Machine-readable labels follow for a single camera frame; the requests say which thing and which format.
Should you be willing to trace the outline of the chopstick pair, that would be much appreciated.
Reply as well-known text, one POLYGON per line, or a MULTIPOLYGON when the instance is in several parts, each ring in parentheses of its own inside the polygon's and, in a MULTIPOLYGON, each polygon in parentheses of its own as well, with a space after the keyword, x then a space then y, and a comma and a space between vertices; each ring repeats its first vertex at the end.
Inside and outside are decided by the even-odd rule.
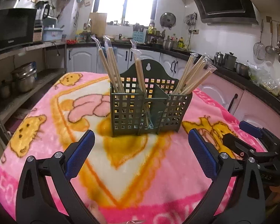
POLYGON ((190 54, 181 79, 172 92, 173 95, 189 95, 217 70, 207 54, 202 55, 195 63, 197 58, 197 53, 190 54))
MULTIPOLYGON (((135 67, 136 67, 136 74, 137 74, 139 88, 141 89, 141 91, 144 94, 144 99, 146 99, 147 91, 146 91, 146 86, 145 86, 145 78, 144 78, 142 62, 140 59, 141 51, 137 49, 137 42, 134 39, 131 39, 130 42, 131 42, 132 52, 134 54, 134 63, 135 63, 135 67)), ((146 115, 146 119, 145 119, 146 128, 152 129, 153 124, 151 123, 151 114, 150 114, 150 108, 149 108, 148 102, 144 102, 143 111, 146 115)))
POLYGON ((113 50, 113 47, 112 47, 111 40, 106 35, 103 36, 103 39, 104 39, 104 43, 105 43, 105 50, 106 50, 106 53, 107 53, 108 62, 112 67, 112 72, 115 76, 115 81, 117 83, 118 91, 120 93, 124 93, 125 91, 124 91, 121 76, 119 74, 119 70, 118 70, 118 67, 117 67, 117 61, 116 61, 116 58, 115 58, 115 54, 114 54, 114 50, 113 50))
POLYGON ((112 86, 113 86, 115 92, 119 93, 118 88, 117 88, 117 84, 116 84, 116 79, 114 77, 114 72, 112 71, 111 67, 109 66, 109 64, 108 64, 108 62, 106 60, 106 57, 104 55, 104 52, 102 50, 102 47, 101 47, 101 44, 100 44, 99 40, 96 38, 95 35, 92 35, 91 38, 95 41, 95 43, 97 45, 99 58, 100 58, 103 66, 104 66, 104 68, 105 68, 105 70, 106 70, 106 72, 107 72, 107 74, 109 76, 109 79, 110 79, 110 81, 112 83, 112 86))

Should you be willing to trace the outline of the kitchen window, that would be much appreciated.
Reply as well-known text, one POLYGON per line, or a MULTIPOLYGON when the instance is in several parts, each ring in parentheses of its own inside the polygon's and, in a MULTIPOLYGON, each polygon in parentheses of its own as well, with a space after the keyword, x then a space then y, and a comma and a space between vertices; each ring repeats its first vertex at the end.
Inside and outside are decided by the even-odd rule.
POLYGON ((93 11, 107 14, 107 22, 148 26, 155 19, 157 0, 94 0, 93 11))

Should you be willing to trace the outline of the pink cartoon blanket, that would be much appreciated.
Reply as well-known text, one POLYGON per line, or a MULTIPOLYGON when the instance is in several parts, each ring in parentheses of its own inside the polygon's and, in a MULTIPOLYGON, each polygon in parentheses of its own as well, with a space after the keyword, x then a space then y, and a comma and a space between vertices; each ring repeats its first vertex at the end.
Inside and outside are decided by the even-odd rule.
POLYGON ((232 158, 236 154, 223 144, 227 133, 264 150, 234 116, 200 90, 194 91, 179 131, 113 137, 109 94, 106 75, 71 72, 28 113, 0 160, 0 202, 10 215, 15 214, 27 157, 49 158, 86 130, 95 133, 95 145, 71 183, 86 205, 98 204, 109 223, 182 223, 190 215, 211 184, 188 143, 193 128, 232 158))

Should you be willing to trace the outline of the hanging steel strainer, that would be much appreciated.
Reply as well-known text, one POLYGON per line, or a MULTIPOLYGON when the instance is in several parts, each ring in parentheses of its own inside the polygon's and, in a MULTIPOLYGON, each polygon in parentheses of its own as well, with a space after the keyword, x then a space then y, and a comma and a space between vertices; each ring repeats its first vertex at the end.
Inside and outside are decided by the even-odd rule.
POLYGON ((257 60, 264 60, 265 57, 266 57, 265 46, 262 43, 263 29, 264 29, 264 22, 262 20, 261 24, 260 24, 260 39, 259 39, 259 42, 255 43, 254 46, 253 46, 253 53, 254 53, 255 57, 257 58, 257 60))

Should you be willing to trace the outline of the steel kettle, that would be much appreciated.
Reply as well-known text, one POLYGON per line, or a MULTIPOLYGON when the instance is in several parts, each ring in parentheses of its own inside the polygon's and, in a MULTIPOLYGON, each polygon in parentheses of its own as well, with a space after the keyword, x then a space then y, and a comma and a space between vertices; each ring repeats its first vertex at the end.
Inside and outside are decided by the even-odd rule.
POLYGON ((216 52, 213 58, 213 62, 217 66, 222 66, 223 64, 223 54, 221 52, 216 52))

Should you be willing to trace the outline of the dark green utensil basket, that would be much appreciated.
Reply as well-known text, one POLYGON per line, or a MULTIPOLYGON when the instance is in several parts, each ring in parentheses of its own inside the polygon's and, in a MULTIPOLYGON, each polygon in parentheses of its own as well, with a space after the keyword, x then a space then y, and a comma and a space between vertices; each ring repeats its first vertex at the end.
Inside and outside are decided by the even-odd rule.
POLYGON ((121 74, 123 93, 110 88, 112 136, 178 131, 192 100, 192 94, 173 94, 179 80, 170 77, 159 62, 144 59, 141 63, 145 93, 135 65, 121 74))

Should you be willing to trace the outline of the steel cooking pot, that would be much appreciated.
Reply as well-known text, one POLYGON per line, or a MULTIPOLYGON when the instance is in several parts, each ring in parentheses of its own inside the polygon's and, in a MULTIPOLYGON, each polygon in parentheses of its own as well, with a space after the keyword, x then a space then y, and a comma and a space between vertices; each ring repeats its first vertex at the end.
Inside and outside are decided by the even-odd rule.
POLYGON ((163 49, 170 51, 172 49, 177 49, 178 48, 178 42, 177 41, 172 41, 170 39, 166 39, 163 41, 163 49))

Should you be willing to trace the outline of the stacked steel pots shelf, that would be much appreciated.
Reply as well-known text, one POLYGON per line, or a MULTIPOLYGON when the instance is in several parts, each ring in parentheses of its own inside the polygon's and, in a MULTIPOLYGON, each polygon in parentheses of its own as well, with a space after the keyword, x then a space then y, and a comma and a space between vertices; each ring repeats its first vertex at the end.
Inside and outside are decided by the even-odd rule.
POLYGON ((19 93, 27 93, 34 88, 37 78, 37 68, 34 62, 26 63, 16 68, 12 73, 16 90, 19 93))

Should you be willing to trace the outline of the black range hood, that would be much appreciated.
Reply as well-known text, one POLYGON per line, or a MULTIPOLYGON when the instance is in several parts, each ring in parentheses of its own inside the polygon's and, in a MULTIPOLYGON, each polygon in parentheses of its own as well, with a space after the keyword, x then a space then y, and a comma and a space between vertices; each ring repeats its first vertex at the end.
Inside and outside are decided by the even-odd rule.
POLYGON ((237 23, 257 25, 250 0, 194 0, 202 23, 237 23))

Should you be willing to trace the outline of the light blue utensil caddy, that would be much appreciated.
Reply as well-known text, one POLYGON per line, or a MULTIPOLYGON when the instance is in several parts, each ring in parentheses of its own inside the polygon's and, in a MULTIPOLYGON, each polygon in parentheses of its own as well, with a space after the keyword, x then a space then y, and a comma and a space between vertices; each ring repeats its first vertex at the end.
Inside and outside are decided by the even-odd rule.
POLYGON ((144 43, 145 37, 146 37, 146 34, 141 31, 133 31, 133 33, 132 33, 132 39, 134 39, 138 43, 144 43))

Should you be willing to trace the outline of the blue plastic dish tub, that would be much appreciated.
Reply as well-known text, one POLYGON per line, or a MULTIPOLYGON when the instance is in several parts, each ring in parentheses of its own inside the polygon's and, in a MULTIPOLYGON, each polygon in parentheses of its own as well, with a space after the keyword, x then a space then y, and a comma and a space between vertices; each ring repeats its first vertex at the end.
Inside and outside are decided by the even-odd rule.
POLYGON ((44 27, 43 29, 43 42, 47 41, 61 41, 62 40, 63 29, 44 27))

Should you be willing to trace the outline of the black microwave oven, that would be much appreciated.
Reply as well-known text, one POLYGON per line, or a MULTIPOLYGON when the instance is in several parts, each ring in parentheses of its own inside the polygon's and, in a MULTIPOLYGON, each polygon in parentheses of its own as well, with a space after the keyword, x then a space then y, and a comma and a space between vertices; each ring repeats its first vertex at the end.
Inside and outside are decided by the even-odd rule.
POLYGON ((0 10, 0 50, 33 42, 36 9, 0 10))

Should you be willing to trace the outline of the wooden cutting board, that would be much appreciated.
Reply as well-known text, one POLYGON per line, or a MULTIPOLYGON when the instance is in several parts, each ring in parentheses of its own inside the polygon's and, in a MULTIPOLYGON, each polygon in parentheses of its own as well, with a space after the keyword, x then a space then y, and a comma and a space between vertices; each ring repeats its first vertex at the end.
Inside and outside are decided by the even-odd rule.
POLYGON ((102 38, 106 32, 107 13, 90 13, 89 19, 91 34, 96 35, 98 38, 102 38))

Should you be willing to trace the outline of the blender with black base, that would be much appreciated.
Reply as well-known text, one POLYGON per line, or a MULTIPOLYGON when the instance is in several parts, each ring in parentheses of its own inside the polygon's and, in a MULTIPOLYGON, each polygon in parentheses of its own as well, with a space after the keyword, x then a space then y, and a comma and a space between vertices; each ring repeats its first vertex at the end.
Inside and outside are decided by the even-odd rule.
POLYGON ((43 20, 48 17, 50 11, 49 1, 38 1, 35 4, 36 17, 35 17, 35 27, 42 27, 43 20))

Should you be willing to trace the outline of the wall fan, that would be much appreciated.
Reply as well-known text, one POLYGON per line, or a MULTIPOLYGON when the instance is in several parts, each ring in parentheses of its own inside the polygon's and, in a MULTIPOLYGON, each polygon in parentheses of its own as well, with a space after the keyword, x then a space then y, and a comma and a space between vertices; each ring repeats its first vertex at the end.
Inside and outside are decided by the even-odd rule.
POLYGON ((176 16, 173 13, 166 12, 163 13, 160 17, 160 25, 162 28, 172 29, 176 24, 176 16))

